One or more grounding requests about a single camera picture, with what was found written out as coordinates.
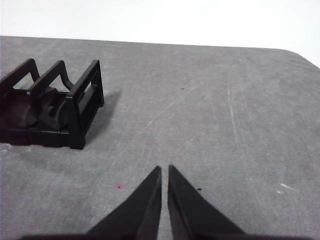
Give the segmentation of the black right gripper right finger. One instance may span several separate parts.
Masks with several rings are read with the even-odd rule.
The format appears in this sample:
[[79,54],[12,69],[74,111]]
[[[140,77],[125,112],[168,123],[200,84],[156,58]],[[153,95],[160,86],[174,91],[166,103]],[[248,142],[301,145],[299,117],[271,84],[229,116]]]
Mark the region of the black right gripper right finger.
[[167,204],[175,240],[229,240],[246,235],[206,201],[172,164],[168,167]]

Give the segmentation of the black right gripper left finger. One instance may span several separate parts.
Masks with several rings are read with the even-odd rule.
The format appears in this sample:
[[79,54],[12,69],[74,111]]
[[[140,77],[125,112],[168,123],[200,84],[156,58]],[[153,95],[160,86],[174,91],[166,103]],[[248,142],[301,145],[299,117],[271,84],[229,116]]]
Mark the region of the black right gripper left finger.
[[162,169],[156,166],[134,192],[86,235],[99,240],[156,240],[162,208]]

